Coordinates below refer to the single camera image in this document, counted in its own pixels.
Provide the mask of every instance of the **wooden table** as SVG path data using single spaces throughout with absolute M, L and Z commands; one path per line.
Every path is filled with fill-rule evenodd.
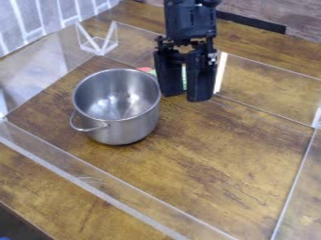
M 99 31 L 108 20 L 159 33 L 164 30 L 162 8 L 131 1 L 89 19 L 91 31 Z M 219 21 L 218 30 L 215 43 L 222 51 L 321 77 L 319 45 L 231 22 Z M 88 74 L 119 66 L 93 57 L 10 113 L 9 120 L 232 236 L 267 239 L 311 129 L 222 98 L 190 104 L 184 97 L 172 97 L 162 100 L 159 127 L 144 141 L 127 148 L 97 144 L 68 126 L 71 90 Z M 258 118 L 267 124 L 259 125 L 252 120 Z M 244 153 L 248 144 L 252 149 Z M 5 146 L 0 148 L 0 200 L 53 238 L 168 238 Z M 252 156 L 248 162 L 242 154 Z M 211 173 L 214 178 L 200 177 Z

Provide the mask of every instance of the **pot handle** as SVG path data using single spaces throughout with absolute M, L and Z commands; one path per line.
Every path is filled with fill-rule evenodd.
M 89 131 L 93 131 L 96 129 L 100 129 L 100 128 L 108 128 L 111 125 L 109 124 L 104 124 L 101 123 L 103 125 L 100 127 L 92 127 L 92 128 L 80 128 L 80 127 L 76 127 L 75 124 L 73 124 L 73 119 L 75 119 L 75 112 L 76 110 L 73 110 L 73 113 L 69 117 L 69 126 L 76 130 L 76 131 L 83 131 L 83 132 L 89 132 Z

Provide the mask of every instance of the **metal pot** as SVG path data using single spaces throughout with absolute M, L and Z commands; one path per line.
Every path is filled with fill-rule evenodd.
M 71 127 L 100 143 L 120 145 L 143 139 L 159 118 L 160 91 L 145 72 L 117 68 L 89 75 L 75 87 Z M 81 127 L 75 125 L 79 115 Z

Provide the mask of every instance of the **black robotic gripper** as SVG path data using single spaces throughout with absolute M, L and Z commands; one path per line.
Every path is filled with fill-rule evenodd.
M 216 71 L 215 7 L 220 0 L 164 0 L 166 33 L 158 37 L 153 64 L 164 97 L 184 92 L 182 66 L 186 65 L 187 100 L 211 98 Z M 180 53 L 175 47 L 191 46 Z

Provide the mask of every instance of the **pot rim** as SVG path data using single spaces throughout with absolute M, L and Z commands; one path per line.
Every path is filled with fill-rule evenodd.
M 140 112 L 139 114 L 131 116 L 131 117 L 127 117 L 127 118 L 121 118 L 121 119 L 101 119 L 101 118 L 95 118 L 92 116 L 89 116 L 85 112 L 83 112 L 76 103 L 75 103 L 75 94 L 76 94 L 76 90 L 79 88 L 79 86 L 89 80 L 91 77 L 93 77 L 95 75 L 103 73 L 103 72 L 109 72 L 109 71 L 119 71 L 119 70 L 125 70 L 125 71 L 132 71 L 132 72 L 139 72 L 140 74 L 145 75 L 155 83 L 156 85 L 156 88 L 158 88 L 158 96 L 156 96 L 156 100 L 153 102 L 153 104 L 149 106 L 149 108 L 147 108 L 143 112 Z M 124 67 L 119 67 L 119 68 L 111 68 L 111 69 L 104 69 L 104 70 L 100 70 L 95 73 L 92 73 L 89 76 L 87 76 L 85 79 L 81 80 L 81 82 L 79 84 L 76 84 L 75 88 L 73 88 L 73 91 L 72 91 L 72 105 L 73 105 L 73 108 L 75 110 L 81 113 L 84 116 L 87 116 L 89 119 L 92 120 L 96 120 L 96 121 L 101 121 L 101 122 L 121 122 L 121 121 L 127 121 L 127 120 L 131 120 L 139 116 L 141 116 L 143 114 L 145 114 L 148 111 L 151 111 L 153 109 L 153 107 L 158 105 L 159 101 L 160 101 L 160 98 L 162 98 L 162 93 L 160 93 L 160 89 L 159 89 L 159 84 L 158 84 L 158 81 L 156 81 L 156 77 L 153 75 L 151 75 L 149 73 L 144 72 L 144 71 L 140 71 L 140 70 L 136 70 L 136 69 L 132 69 L 132 68 L 124 68 Z

